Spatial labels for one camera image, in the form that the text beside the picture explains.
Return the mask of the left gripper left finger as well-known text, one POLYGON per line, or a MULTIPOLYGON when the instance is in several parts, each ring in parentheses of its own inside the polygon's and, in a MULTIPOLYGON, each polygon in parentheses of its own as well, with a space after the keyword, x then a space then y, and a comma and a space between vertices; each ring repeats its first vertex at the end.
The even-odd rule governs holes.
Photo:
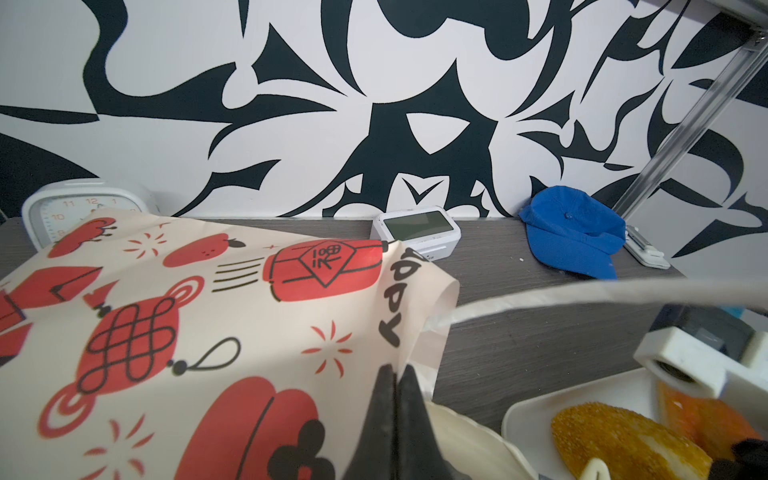
POLYGON ((383 365, 376 377, 365 421, 344 480, 396 478, 396 373, 383 365))

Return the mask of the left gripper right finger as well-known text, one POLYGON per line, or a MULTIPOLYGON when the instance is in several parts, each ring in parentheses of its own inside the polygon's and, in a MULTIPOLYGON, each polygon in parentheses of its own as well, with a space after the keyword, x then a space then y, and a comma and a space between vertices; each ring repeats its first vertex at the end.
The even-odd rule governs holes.
POLYGON ((397 383, 395 418, 396 479, 469 479, 443 458, 411 365, 397 383))

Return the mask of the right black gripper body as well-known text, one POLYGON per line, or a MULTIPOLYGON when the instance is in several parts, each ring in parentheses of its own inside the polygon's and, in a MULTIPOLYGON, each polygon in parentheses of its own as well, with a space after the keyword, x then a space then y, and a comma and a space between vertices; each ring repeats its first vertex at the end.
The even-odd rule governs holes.
POLYGON ((746 439, 732 446, 734 460, 715 460, 708 480, 767 480, 767 441, 746 439))

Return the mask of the orange fake croissant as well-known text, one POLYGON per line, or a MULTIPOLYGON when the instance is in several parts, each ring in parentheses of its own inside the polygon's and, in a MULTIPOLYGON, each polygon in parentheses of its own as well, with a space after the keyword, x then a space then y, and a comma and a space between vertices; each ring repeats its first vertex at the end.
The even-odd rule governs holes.
POLYGON ((712 459, 734 460, 732 447, 763 436, 739 413, 715 399, 688 396, 657 382, 661 423, 699 446, 712 459))

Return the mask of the sesame oval fake bread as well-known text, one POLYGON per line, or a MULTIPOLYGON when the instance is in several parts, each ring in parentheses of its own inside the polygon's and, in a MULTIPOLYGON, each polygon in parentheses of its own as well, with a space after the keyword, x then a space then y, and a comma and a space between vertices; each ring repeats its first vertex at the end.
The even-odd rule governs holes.
POLYGON ((599 459, 612 479, 706 479, 713 459, 691 440, 634 411, 590 402, 551 421, 555 448, 580 477, 599 459))

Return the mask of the red white paper bag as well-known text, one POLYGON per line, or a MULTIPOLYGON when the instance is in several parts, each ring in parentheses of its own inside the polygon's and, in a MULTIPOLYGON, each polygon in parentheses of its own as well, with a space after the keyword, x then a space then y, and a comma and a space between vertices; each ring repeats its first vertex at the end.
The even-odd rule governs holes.
POLYGON ((97 216, 1 285, 1 475, 343 479, 458 295, 399 242, 97 216))

